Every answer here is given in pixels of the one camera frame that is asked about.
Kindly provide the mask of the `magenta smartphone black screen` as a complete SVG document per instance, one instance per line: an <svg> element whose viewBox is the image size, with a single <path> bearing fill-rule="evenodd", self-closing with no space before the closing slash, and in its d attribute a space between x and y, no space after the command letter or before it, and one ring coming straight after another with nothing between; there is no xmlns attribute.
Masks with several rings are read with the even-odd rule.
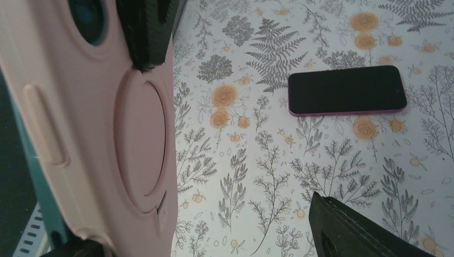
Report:
<svg viewBox="0 0 454 257"><path fill-rule="evenodd" d="M396 112L407 106L400 72L392 65L294 73L287 89L294 116Z"/></svg>

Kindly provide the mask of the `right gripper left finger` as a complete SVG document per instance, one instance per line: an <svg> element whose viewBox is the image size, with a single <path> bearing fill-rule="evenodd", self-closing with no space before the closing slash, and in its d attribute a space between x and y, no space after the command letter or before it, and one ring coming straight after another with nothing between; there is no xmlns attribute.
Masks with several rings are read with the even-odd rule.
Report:
<svg viewBox="0 0 454 257"><path fill-rule="evenodd" d="M162 65L180 1L120 0L116 8L134 69L145 72Z"/></svg>

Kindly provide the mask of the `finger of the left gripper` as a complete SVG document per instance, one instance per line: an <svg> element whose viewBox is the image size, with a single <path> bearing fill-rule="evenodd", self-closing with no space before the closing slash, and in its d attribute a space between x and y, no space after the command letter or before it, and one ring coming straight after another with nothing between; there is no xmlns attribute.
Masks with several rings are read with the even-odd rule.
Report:
<svg viewBox="0 0 454 257"><path fill-rule="evenodd" d="M110 250L94 240L71 240L62 246L44 253L41 257L104 257Z"/></svg>

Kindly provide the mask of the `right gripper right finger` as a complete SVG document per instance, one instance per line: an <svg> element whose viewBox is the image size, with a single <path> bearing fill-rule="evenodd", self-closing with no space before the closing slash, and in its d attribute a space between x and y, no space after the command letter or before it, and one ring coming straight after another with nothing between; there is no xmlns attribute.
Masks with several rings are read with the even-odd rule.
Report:
<svg viewBox="0 0 454 257"><path fill-rule="evenodd" d="M430 257L333 197L314 192L309 208L318 256Z"/></svg>

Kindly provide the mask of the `pink phone case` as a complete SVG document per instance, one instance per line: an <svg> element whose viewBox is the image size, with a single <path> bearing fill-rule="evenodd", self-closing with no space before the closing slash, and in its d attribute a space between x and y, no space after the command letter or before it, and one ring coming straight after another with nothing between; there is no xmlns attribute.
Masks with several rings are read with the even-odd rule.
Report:
<svg viewBox="0 0 454 257"><path fill-rule="evenodd" d="M74 235L101 243L108 256L170 256L178 209L172 37L162 65L134 69L117 1L103 2L111 49L100 61L102 114L89 128L96 140L94 179L88 188L58 187L41 167ZM40 159L33 128L18 109Z"/></svg>

